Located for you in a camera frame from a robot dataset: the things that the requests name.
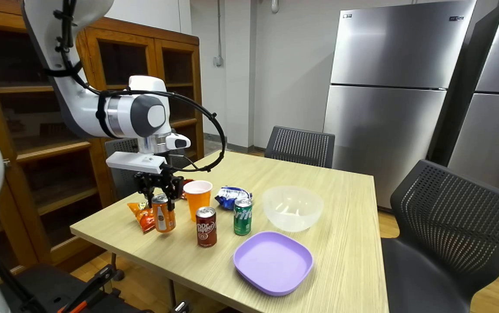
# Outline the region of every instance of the green can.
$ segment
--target green can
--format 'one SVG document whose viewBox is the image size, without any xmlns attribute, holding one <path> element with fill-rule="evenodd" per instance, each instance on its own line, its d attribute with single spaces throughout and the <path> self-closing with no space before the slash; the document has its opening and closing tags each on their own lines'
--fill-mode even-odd
<svg viewBox="0 0 499 313">
<path fill-rule="evenodd" d="M 245 236 L 250 232 L 252 201 L 250 197 L 238 197 L 233 206 L 233 232 Z"/>
</svg>

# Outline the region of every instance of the purple plate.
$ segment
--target purple plate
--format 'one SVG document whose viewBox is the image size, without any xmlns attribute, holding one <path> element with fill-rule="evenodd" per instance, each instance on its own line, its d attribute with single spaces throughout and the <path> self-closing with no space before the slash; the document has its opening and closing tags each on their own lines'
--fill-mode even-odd
<svg viewBox="0 0 499 313">
<path fill-rule="evenodd" d="M 313 267 L 311 251 L 292 237 L 264 231 L 250 236 L 233 253 L 236 271 L 269 295 L 287 295 Z"/>
</svg>

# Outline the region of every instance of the wooden cabinet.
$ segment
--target wooden cabinet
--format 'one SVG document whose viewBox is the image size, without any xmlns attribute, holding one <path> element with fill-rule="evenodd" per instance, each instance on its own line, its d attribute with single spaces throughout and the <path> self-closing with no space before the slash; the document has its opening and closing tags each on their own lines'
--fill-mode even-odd
<svg viewBox="0 0 499 313">
<path fill-rule="evenodd" d="M 19 6 L 19 0 L 0 0 L 0 151 L 7 159 L 0 246 L 7 246 L 10 265 L 71 269 L 97 248 L 73 236 L 69 224 L 109 203 L 111 173 L 104 138 L 78 138 L 64 126 Z M 101 18 L 76 43 L 95 88 L 122 88 L 130 74 L 153 74 L 200 102 L 195 36 Z M 170 112 L 172 126 L 193 140 L 188 154 L 202 157 L 200 112 L 174 100 Z"/>
</svg>

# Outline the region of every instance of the table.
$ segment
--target table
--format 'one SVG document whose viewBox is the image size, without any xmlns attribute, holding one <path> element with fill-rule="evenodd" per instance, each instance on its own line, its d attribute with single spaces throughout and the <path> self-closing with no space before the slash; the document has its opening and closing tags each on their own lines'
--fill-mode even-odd
<svg viewBox="0 0 499 313">
<path fill-rule="evenodd" d="M 217 211 L 217 243 L 196 244 L 188 203 L 175 203 L 175 229 L 142 234 L 127 201 L 130 194 L 83 220 L 71 231 L 109 251 L 128 255 L 163 271 L 175 283 L 191 286 L 240 311 L 388 311 L 374 178 L 363 173 L 301 164 L 228 151 L 212 171 L 184 173 L 221 185 L 240 185 L 254 194 L 252 234 L 275 229 L 266 218 L 259 194 L 273 185 L 301 185 L 323 197 L 318 222 L 302 232 L 287 232 L 309 248 L 315 265 L 288 295 L 261 293 L 235 272 L 233 251 L 248 236 L 233 232 L 233 215 Z"/>
</svg>

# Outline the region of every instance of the white wall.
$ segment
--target white wall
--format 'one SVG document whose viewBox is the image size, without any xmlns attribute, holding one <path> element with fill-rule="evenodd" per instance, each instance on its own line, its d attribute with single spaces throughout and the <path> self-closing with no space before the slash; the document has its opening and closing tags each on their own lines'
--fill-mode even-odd
<svg viewBox="0 0 499 313">
<path fill-rule="evenodd" d="M 222 67 L 212 64 L 217 55 L 217 0 L 191 1 L 193 32 L 202 41 L 203 105 L 217 111 L 229 142 L 264 147 L 273 124 L 323 128 L 341 8 L 436 0 L 278 0 L 276 13 L 271 11 L 271 0 L 222 1 L 226 6 Z M 497 3 L 497 0 L 478 1 L 485 10 Z M 215 133 L 212 126 L 205 126 L 205 131 Z"/>
<path fill-rule="evenodd" d="M 153 27 L 193 32 L 189 0 L 115 0 L 106 15 Z"/>
</svg>

